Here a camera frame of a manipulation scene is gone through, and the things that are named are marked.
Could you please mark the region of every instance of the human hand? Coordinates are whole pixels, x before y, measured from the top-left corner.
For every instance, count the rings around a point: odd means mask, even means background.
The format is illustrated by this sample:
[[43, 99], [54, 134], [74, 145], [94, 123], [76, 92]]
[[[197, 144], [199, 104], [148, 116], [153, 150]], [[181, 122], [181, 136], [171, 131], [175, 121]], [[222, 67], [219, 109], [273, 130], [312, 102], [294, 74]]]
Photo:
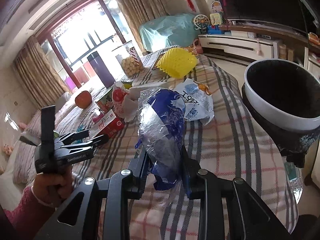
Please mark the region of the human hand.
[[60, 185], [57, 192], [62, 199], [66, 199], [73, 191], [72, 166], [68, 167], [65, 174], [38, 174], [33, 183], [33, 194], [44, 203], [54, 202], [54, 196], [49, 194], [48, 187]]

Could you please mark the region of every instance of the white snack wrapper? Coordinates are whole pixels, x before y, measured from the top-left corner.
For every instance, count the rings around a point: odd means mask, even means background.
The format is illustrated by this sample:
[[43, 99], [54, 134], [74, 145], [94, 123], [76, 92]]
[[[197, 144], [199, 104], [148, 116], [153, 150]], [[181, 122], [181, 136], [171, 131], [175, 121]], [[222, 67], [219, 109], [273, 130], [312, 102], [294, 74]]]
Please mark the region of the white snack wrapper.
[[210, 93], [207, 86], [187, 78], [185, 82], [178, 84], [174, 91], [177, 91], [186, 103], [186, 121], [200, 120], [206, 125], [213, 119], [213, 101], [212, 96], [208, 95]]

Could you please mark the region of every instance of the black television screen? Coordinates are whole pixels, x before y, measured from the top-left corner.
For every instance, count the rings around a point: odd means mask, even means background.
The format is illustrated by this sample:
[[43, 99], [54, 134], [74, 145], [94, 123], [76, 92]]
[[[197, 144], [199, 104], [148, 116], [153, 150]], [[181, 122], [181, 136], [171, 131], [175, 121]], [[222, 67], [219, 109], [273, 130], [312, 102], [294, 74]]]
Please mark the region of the black television screen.
[[[300, 0], [220, 0], [228, 20], [276, 23], [306, 32]], [[302, 4], [308, 32], [315, 31], [314, 18]]]

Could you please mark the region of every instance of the drawer handle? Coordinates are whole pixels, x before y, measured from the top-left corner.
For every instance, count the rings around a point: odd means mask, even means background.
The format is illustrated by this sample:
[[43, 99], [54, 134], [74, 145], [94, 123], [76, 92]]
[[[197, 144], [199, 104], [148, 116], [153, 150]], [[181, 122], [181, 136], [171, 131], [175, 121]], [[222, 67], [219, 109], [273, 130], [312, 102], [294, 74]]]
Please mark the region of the drawer handle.
[[208, 45], [222, 45], [222, 46], [228, 46], [228, 47], [233, 47], [233, 48], [247, 49], [247, 50], [254, 51], [253, 48], [242, 47], [242, 46], [237, 46], [237, 45], [230, 45], [230, 44], [225, 44], [225, 43], [208, 42]]

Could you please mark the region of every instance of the wooden shelf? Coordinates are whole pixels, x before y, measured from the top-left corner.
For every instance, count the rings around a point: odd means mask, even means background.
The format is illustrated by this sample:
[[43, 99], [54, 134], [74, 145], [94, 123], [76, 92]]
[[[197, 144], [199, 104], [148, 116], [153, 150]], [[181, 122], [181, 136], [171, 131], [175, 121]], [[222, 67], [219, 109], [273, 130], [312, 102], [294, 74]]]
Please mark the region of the wooden shelf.
[[222, 24], [219, 26], [219, 28], [223, 31], [241, 31], [241, 32], [252, 32], [252, 33], [259, 33], [263, 35], [268, 35], [274, 38], [279, 38], [284, 41], [289, 41], [295, 44], [299, 44], [301, 46], [308, 47], [310, 51], [320, 54], [320, 46], [315, 45], [313, 43], [309, 43], [308, 39], [306, 37], [289, 33], [285, 31], [280, 30], [272, 30], [268, 28], [262, 28], [262, 27], [255, 27], [255, 26], [246, 26], [246, 25], [228, 25]]

